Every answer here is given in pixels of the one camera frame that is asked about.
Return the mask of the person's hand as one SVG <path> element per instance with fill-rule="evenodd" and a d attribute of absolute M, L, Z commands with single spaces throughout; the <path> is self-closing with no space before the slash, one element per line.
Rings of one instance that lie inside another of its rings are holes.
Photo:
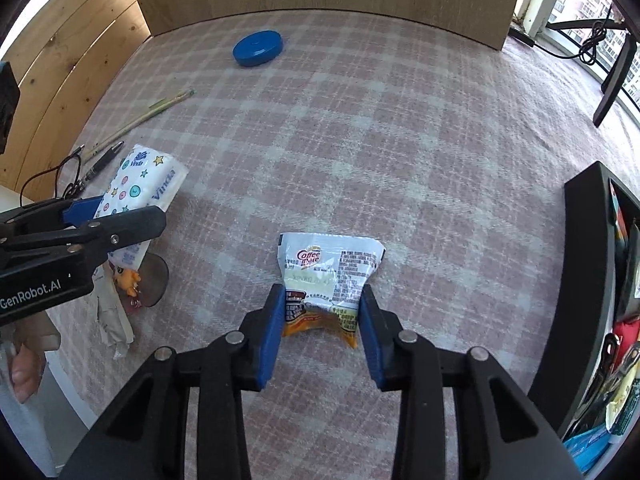
<path fill-rule="evenodd" d="M 46 367 L 46 353 L 60 348 L 61 335 L 46 312 L 38 312 L 14 324 L 15 356 L 9 371 L 16 400 L 24 404 L 39 389 Z"/>

